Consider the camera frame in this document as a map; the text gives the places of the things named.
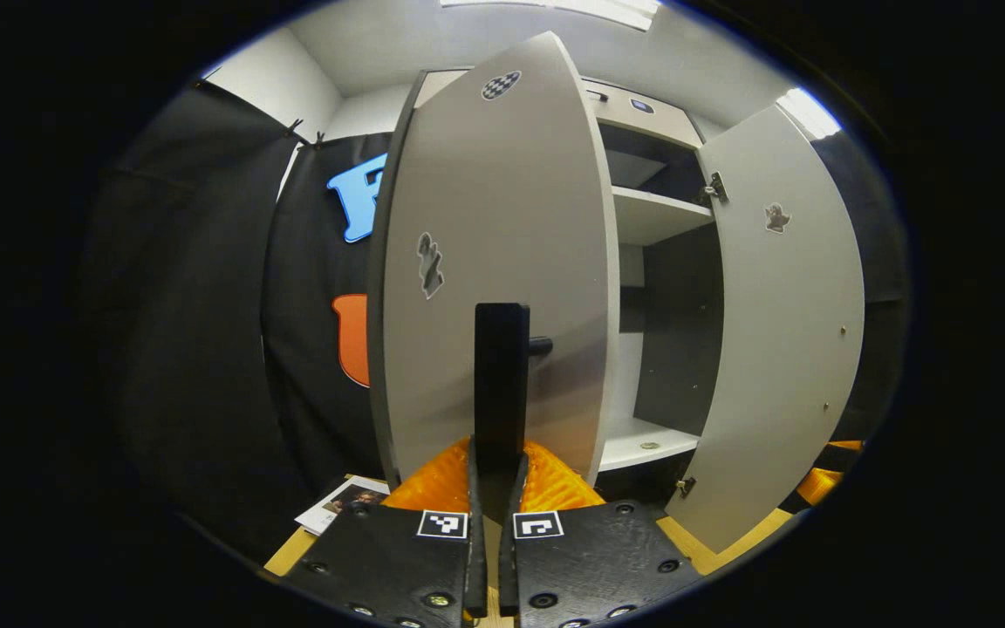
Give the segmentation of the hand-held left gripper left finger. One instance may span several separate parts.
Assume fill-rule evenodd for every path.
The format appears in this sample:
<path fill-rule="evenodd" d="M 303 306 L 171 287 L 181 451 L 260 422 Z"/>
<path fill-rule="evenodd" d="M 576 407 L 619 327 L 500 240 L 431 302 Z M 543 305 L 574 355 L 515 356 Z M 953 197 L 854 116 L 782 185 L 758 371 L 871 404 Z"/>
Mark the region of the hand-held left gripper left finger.
<path fill-rule="evenodd" d="M 383 502 L 343 505 L 322 534 L 297 529 L 280 582 L 380 627 L 467 627 L 488 613 L 475 439 L 444 449 Z"/>

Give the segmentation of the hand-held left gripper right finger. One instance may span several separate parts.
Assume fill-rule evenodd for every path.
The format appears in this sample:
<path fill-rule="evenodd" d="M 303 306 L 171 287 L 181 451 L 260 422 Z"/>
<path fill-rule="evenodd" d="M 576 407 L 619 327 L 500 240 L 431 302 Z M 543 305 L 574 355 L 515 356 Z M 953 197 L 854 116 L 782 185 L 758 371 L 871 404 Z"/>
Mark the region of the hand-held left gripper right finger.
<path fill-rule="evenodd" d="M 500 540 L 502 615 L 517 627 L 629 627 L 702 582 L 635 500 L 607 501 L 528 440 Z"/>

